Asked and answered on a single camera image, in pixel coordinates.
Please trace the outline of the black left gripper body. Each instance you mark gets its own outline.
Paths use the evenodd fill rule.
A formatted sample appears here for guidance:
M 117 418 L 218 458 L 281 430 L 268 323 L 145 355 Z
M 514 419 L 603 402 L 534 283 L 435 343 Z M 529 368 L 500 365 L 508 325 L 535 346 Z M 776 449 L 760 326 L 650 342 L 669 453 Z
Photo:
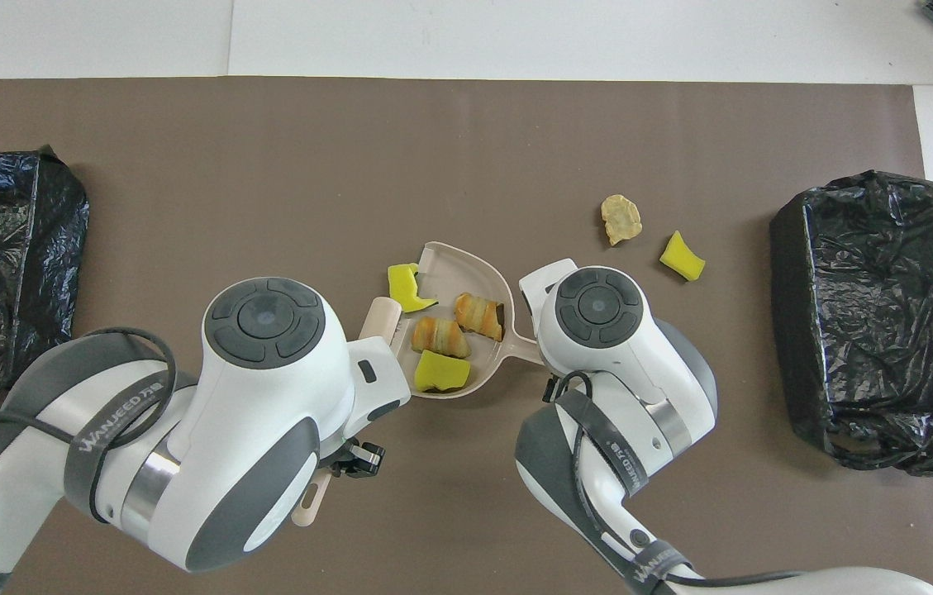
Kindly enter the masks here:
M 352 443 L 331 464 L 335 477 L 372 478 L 379 474 L 386 450 L 375 443 Z

